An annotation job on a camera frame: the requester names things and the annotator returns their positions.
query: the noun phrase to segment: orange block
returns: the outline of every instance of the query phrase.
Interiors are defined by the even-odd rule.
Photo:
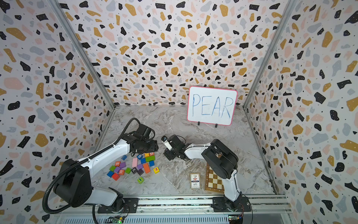
[[[144,168],[145,173],[149,173],[149,172],[150,172],[148,163],[143,164],[143,168]]]

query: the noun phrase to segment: chessboard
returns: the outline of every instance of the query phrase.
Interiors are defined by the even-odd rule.
[[[224,185],[222,184],[221,177],[211,169],[209,164],[206,165],[205,190],[224,193]]]

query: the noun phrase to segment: terrazzo wallpaper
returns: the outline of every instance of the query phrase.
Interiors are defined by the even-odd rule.
[[[94,149],[110,107],[46,1],[0,7],[0,223],[50,223],[44,191]]]
[[[297,223],[358,223],[357,22],[357,1],[297,1],[247,108]]]
[[[190,86],[245,101],[286,0],[60,0],[116,105],[185,105]]]

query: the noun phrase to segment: mounting plate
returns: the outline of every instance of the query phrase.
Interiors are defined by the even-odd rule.
[[[137,212],[137,207],[138,207],[138,198],[137,197],[125,197],[123,198],[124,200],[124,211],[123,214],[126,213],[136,213]],[[108,210],[109,206],[102,206],[98,208],[98,214],[116,214],[116,213],[112,213],[110,210]]]
[[[214,212],[232,212],[227,209],[224,197],[213,197],[212,199],[213,199],[213,204],[211,205],[211,207],[214,209]],[[249,203],[248,198],[242,197],[241,204],[244,208],[244,211],[251,211],[250,204],[248,205],[247,203]],[[239,206],[239,208],[235,212],[241,213],[242,207]]]

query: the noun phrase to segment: robotic arm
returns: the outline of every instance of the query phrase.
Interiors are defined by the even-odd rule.
[[[236,176],[238,158],[226,145],[217,139],[201,145],[185,144],[176,135],[169,138],[163,136],[161,141],[167,147],[164,155],[169,160],[175,157],[185,161],[195,158],[205,159],[213,171],[222,178],[226,207],[231,211],[236,211],[239,208],[242,194]],[[225,208],[223,205],[212,205],[212,207]]]
[[[129,124],[136,120],[139,127],[136,131],[125,133]],[[153,140],[155,132],[151,128],[141,124],[138,119],[132,118],[116,141],[106,148],[85,158],[73,161],[66,160],[60,169],[58,176],[48,186],[42,207],[46,213],[55,214],[69,207],[78,207],[82,204],[107,206],[111,212],[119,212],[124,207],[123,195],[115,189],[103,189],[91,186],[91,178],[123,155],[132,153],[149,153],[158,150],[157,141]],[[68,205],[52,210],[48,207],[48,197],[53,188],[55,194],[60,196]]]
[[[139,123],[138,129],[125,133],[133,120]],[[113,213],[122,211],[125,204],[123,195],[112,188],[92,187],[91,178],[105,166],[130,152],[132,156],[136,153],[156,152],[158,145],[157,141],[153,140],[154,137],[154,130],[141,124],[138,119],[132,118],[118,139],[106,148],[77,161],[72,159],[66,160],[62,164],[58,176],[45,191],[42,200],[43,210],[46,213],[55,214],[69,207],[78,207],[83,204],[100,204],[102,207],[105,207],[106,211]],[[169,138],[163,136],[161,140],[167,147],[164,155],[169,160],[175,157],[183,160],[194,158],[205,159],[214,172],[222,178],[225,187],[224,198],[220,197],[219,203],[214,202],[212,207],[219,210],[226,210],[228,208],[231,211],[237,211],[242,200],[242,194],[236,177],[238,158],[229,148],[217,139],[202,145],[185,144],[176,135],[172,135]],[[48,198],[52,189],[68,205],[56,210],[50,209],[48,207]]]

